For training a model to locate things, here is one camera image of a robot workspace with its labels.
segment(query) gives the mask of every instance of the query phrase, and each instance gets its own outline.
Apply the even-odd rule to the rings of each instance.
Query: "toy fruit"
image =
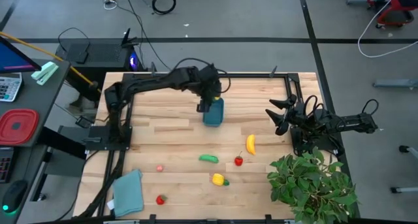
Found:
[[[158,205],[163,205],[165,201],[167,200],[167,197],[164,195],[157,196],[157,199],[155,200]]]
[[[255,155],[255,135],[247,137],[247,151],[248,153]]]
[[[243,158],[240,157],[241,153],[242,152],[240,152],[240,154],[237,157],[235,157],[235,159],[234,159],[234,163],[235,163],[236,166],[241,166],[242,162],[244,162]]]
[[[213,155],[201,155],[199,157],[200,161],[207,161],[207,162],[212,162],[212,163],[219,163],[219,159],[217,159],[216,156]]]
[[[220,174],[214,174],[212,178],[212,182],[215,185],[229,185],[229,181],[226,180],[222,175]]]
[[[157,165],[157,171],[162,172],[164,170],[162,165]]]

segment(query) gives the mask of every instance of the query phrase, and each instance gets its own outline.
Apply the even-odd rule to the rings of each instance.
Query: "computer monitor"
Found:
[[[0,74],[40,70],[38,64],[0,37]]]

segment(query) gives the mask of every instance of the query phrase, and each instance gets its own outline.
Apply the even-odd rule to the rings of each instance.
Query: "red container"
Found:
[[[18,146],[27,142],[35,132],[38,112],[30,109],[9,110],[0,118],[0,144]]]

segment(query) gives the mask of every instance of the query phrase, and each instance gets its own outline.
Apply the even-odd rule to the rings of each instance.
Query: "concrete floor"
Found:
[[[0,0],[0,20],[14,0]],[[127,0],[117,0],[129,8]],[[261,42],[158,42],[153,46],[165,63],[175,64],[183,57],[199,57],[214,62],[226,71],[317,72],[314,53],[299,0],[177,0],[172,14],[153,15],[142,0],[132,0],[142,17],[150,38],[193,37],[269,37],[304,39],[302,43],[284,40]],[[398,152],[398,145],[414,146],[417,141],[415,124],[416,91],[408,89],[377,89],[372,87],[376,78],[418,78],[414,54],[418,46],[377,59],[363,57],[355,44],[337,44],[339,39],[357,39],[374,15],[365,7],[348,7],[345,0],[306,0],[317,39],[319,53],[329,83],[330,95],[339,115],[357,114],[370,98],[380,102],[374,115],[384,129],[372,135],[342,133],[347,160],[361,205],[360,215],[365,218],[418,221],[418,193],[390,193],[391,186],[418,185],[418,161]],[[133,36],[140,36],[140,28],[132,14],[120,10],[103,9],[102,0],[19,0],[4,32],[19,38],[35,39],[35,45],[55,52],[56,39],[66,28],[77,27],[91,38],[119,38],[131,27]],[[377,30],[371,27],[367,39],[417,39],[418,22],[402,29]],[[80,38],[69,32],[65,38]],[[49,58],[34,50],[16,45],[29,57]],[[368,54],[380,54],[403,44],[365,44]],[[150,50],[143,46],[145,64],[154,61],[159,70],[163,66]],[[76,93],[63,86],[57,104],[67,106]],[[73,125],[74,119],[54,107],[48,126]],[[51,177],[44,188],[51,199],[25,206],[19,223],[51,221],[65,213],[75,197],[78,180]]]

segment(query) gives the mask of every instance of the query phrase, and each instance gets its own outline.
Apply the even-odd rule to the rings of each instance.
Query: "wooden table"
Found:
[[[104,89],[122,76],[123,73],[108,73]],[[317,95],[322,102],[316,74],[299,73],[299,77],[304,99]],[[227,79],[221,81],[225,88]],[[272,161],[293,153],[290,134],[276,136],[276,128],[265,112],[271,109],[283,114],[268,101],[287,98],[283,80],[233,78],[230,90],[222,97],[224,121],[220,127],[211,128],[202,124],[202,114],[196,112],[200,98],[188,91],[161,89],[135,95],[132,144],[126,153],[123,173],[142,171],[144,210],[124,219],[148,219],[150,214],[156,214],[157,219],[264,219],[265,214],[271,214],[273,219],[294,218],[288,205],[270,201],[271,186],[266,178],[274,170],[269,166]],[[102,96],[97,119],[106,116]],[[255,134],[256,155],[246,151],[250,134]],[[240,152],[244,163],[237,167],[233,161]],[[217,156],[219,163],[199,161],[199,155],[204,153]],[[87,208],[100,190],[107,156],[108,152],[99,152],[86,164],[75,216]],[[157,172],[157,165],[163,165],[164,171]],[[224,175],[230,186],[212,184],[213,173]],[[168,197],[165,205],[155,203],[159,194]]]

